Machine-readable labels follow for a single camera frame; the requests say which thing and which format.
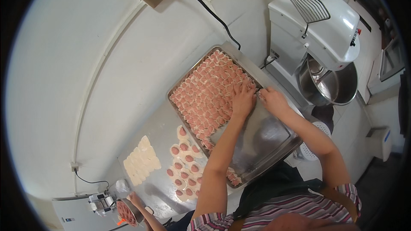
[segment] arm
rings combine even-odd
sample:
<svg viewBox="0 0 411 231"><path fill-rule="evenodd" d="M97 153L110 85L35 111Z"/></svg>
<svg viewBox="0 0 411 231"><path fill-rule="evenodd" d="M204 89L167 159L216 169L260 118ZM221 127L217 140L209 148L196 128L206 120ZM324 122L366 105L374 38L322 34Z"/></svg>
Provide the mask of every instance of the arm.
<svg viewBox="0 0 411 231"><path fill-rule="evenodd" d="M255 90L248 91L247 83L231 87L233 114L223 135L214 147L204 168L203 182L192 220L207 213L227 212L226 172L233 158L234 147L244 121L255 103Z"/></svg>
<svg viewBox="0 0 411 231"><path fill-rule="evenodd" d="M144 205L141 203L140 198L137 196L136 192L132 192L127 196L127 199L136 206L136 208L141 212L144 217L144 222L151 226L153 231L167 231L166 228L153 216L149 213L145 208Z"/></svg>
<svg viewBox="0 0 411 231"><path fill-rule="evenodd" d="M297 133L319 158L326 185L336 187L349 183L350 177L344 160L331 138L293 111L280 92L268 87L260 90L260 93L265 98L265 108Z"/></svg>

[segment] hand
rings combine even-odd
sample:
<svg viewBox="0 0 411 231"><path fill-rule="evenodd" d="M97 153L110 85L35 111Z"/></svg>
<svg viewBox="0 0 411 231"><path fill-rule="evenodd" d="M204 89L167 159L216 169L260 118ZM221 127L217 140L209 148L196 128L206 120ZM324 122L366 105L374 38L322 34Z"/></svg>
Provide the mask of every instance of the hand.
<svg viewBox="0 0 411 231"><path fill-rule="evenodd" d="M127 199L137 208L143 208L140 198L137 196L136 192L132 192L127 196Z"/></svg>
<svg viewBox="0 0 411 231"><path fill-rule="evenodd" d="M272 87L261 89L260 94L265 99L265 101L262 100L264 107L280 120L288 116L290 111L293 111L284 95Z"/></svg>
<svg viewBox="0 0 411 231"><path fill-rule="evenodd" d="M230 93L233 96L233 117L239 117L245 120L256 103L256 95L254 89L249 89L249 80L244 80L243 83L231 84Z"/></svg>

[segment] woman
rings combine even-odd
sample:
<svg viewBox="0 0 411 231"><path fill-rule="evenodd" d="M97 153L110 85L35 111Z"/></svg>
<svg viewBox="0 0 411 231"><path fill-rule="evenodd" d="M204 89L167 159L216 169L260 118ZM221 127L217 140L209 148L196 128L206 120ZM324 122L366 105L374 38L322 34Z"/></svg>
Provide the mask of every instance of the woman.
<svg viewBox="0 0 411 231"><path fill-rule="evenodd" d="M296 168L282 162L246 187L237 211L226 215L226 171L256 100L245 82L231 93L233 114L204 169L197 206L187 230L358 230L352 223L361 204L340 152L324 132L293 111L285 97L271 87L260 90L265 108L294 130L319 158L323 182L303 182ZM308 188L325 197L308 192Z"/></svg>

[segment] orange spoon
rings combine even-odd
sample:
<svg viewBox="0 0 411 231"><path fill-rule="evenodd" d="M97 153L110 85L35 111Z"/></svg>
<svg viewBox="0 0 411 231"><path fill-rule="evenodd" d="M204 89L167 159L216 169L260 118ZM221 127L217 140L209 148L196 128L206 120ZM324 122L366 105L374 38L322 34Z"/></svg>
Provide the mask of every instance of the orange spoon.
<svg viewBox="0 0 411 231"><path fill-rule="evenodd" d="M121 223L123 223L124 221L126 221L125 219L121 219L121 221L119 223L117 223L117 226L120 226Z"/></svg>

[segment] apron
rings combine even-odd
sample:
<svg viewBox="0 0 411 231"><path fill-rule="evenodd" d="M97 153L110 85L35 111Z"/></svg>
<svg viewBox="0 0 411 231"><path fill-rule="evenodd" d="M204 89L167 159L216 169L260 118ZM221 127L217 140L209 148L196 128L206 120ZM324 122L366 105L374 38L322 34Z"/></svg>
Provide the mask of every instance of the apron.
<svg viewBox="0 0 411 231"><path fill-rule="evenodd" d="M229 231L241 230L248 213L271 198L294 193L308 193L308 189L321 193L324 197L340 203L350 213L354 223L357 221L357 208L345 194L326 187L325 183L317 178L303 181L297 168L293 168L284 161L281 161L255 182L244 188L240 204L233 213L234 222L230 226Z"/></svg>

